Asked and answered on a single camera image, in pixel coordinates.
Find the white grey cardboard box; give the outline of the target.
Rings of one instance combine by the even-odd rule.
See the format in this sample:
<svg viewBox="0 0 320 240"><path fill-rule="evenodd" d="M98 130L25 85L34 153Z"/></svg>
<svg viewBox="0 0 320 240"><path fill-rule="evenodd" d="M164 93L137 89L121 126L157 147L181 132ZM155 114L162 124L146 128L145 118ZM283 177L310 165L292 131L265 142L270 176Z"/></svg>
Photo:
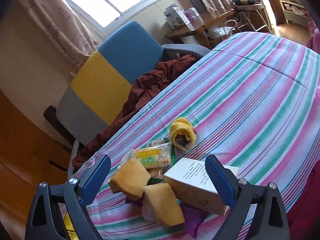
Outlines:
<svg viewBox="0 0 320 240"><path fill-rule="evenodd" d="M176 4L172 4L163 12L166 17L167 23L172 29L180 29L190 24L189 19L184 14L184 11Z"/></svg>

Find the clear plastic bag ball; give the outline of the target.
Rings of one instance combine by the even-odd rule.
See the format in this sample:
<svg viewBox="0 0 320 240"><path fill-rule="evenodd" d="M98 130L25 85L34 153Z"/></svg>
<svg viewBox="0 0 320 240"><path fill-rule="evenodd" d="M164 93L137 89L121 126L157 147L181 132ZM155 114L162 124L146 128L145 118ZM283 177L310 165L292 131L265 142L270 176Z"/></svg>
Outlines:
<svg viewBox="0 0 320 240"><path fill-rule="evenodd" d="M155 221L156 220L156 215L153 210L153 207L147 198L143 199L142 216L147 221Z"/></svg>

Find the white metal table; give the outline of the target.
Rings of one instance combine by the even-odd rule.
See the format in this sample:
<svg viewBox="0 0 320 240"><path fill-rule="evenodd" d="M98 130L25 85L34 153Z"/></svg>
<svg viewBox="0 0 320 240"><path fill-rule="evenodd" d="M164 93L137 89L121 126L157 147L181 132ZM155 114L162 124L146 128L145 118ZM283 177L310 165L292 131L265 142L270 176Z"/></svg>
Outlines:
<svg viewBox="0 0 320 240"><path fill-rule="evenodd" d="M239 16L240 23L242 23L242 25L238 25L238 30L241 30L241 28L248 26L255 32L267 29L268 33L272 34L270 26L261 14L262 9L265 9L265 7L261 2L249 5L235 5L235 13ZM260 27L256 27L253 24L250 18L250 14L257 15L262 20L262 25Z"/></svg>

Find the white cream carton box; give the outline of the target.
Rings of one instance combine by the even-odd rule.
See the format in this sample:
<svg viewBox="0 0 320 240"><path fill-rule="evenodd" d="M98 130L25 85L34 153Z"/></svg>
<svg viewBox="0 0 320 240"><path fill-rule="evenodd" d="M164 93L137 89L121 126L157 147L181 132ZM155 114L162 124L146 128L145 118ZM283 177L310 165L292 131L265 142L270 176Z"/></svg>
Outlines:
<svg viewBox="0 0 320 240"><path fill-rule="evenodd" d="M212 184L204 161L181 158L165 172L164 180L185 204L221 216L229 209Z"/></svg>

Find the left pink curtain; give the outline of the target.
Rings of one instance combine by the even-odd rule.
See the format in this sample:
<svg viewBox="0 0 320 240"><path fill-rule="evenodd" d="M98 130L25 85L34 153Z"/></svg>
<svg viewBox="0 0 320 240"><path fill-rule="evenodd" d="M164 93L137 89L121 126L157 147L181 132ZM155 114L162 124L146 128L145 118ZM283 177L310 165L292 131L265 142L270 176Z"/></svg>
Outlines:
<svg viewBox="0 0 320 240"><path fill-rule="evenodd" d="M76 76L98 48L94 36L65 0L18 0L33 22L72 65Z"/></svg>

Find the orange corn snack packet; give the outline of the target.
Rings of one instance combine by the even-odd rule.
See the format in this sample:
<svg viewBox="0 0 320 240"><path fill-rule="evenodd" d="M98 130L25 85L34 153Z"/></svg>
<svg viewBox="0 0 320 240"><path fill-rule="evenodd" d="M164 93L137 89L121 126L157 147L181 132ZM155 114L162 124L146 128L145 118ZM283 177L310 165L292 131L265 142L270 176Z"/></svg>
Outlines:
<svg viewBox="0 0 320 240"><path fill-rule="evenodd" d="M159 139L155 139L155 140L151 140L148 141L146 143L147 147L153 147L153 146L158 146L158 145L162 145L162 144L166 144L169 142L168 138L159 138Z"/></svg>

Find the yellow sock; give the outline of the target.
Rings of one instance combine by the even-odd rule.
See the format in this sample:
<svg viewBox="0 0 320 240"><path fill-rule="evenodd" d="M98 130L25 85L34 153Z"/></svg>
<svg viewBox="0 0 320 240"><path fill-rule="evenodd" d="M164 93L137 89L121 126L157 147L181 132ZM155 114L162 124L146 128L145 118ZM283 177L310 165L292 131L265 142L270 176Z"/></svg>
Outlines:
<svg viewBox="0 0 320 240"><path fill-rule="evenodd" d="M195 146L196 132L186 118L179 117L170 124L169 139L176 148L189 151Z"/></svg>

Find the blue yellow grey chair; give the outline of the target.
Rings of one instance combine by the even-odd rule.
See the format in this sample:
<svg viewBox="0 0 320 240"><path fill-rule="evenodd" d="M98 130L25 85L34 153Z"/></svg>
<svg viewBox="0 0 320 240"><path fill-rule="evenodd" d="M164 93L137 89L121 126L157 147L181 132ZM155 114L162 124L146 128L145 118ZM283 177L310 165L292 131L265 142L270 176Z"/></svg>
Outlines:
<svg viewBox="0 0 320 240"><path fill-rule="evenodd" d="M89 57L65 91L56 110L60 124L82 144L110 126L131 87L170 52L204 57L210 50L195 44L160 45L138 22L116 30Z"/></svg>

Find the purple foil packet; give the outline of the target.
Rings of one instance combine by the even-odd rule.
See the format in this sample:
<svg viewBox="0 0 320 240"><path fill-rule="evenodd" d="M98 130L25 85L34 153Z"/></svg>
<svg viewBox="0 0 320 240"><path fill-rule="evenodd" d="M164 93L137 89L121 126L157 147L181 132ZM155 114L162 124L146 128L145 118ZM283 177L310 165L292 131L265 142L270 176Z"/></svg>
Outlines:
<svg viewBox="0 0 320 240"><path fill-rule="evenodd" d="M133 201L130 198L126 197L126 204L132 204L142 208L143 198L140 198L137 201ZM209 215L209 212L198 209L191 205L185 204L181 201L178 201L181 210L184 215L185 223L183 224L184 230L191 236L193 239L197 238L197 233L200 225Z"/></svg>

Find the yellow label snack packet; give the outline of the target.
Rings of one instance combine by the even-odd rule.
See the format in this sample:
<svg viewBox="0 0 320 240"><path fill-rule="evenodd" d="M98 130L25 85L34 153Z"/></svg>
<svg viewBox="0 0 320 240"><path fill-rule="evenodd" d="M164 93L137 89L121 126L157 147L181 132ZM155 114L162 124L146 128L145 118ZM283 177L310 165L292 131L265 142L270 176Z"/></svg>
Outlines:
<svg viewBox="0 0 320 240"><path fill-rule="evenodd" d="M151 168L171 166L174 162L175 155L171 145L135 149L124 155L118 168L121 168L131 158L137 159L148 170Z"/></svg>

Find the wooden side desk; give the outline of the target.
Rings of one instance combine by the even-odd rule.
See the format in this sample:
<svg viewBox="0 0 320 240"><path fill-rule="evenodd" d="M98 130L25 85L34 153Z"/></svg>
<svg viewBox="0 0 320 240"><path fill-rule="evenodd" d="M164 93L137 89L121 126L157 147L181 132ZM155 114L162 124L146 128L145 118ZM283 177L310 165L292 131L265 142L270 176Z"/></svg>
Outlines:
<svg viewBox="0 0 320 240"><path fill-rule="evenodd" d="M212 49L213 47L210 44L205 32L207 32L210 27L216 25L217 23L227 20L227 17L232 16L234 13L235 10L231 9L217 18L214 18L212 13L207 12L201 14L198 18L191 22L191 24L181 27L180 29L172 30L171 32L167 33L165 37L174 43L182 44L183 37L193 36L201 46Z"/></svg>

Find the maroon blanket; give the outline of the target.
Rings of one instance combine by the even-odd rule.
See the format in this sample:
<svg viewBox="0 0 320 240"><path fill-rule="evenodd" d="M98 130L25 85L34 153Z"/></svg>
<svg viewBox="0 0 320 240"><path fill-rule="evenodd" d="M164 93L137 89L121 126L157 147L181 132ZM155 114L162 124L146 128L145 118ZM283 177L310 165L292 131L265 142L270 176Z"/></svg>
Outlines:
<svg viewBox="0 0 320 240"><path fill-rule="evenodd" d="M149 101L168 87L181 74L199 61L194 55L184 55L179 59L158 62L155 68L137 78L130 90L127 101L115 120L87 145L78 148L77 155L72 159L74 172L102 148L135 114Z"/></svg>

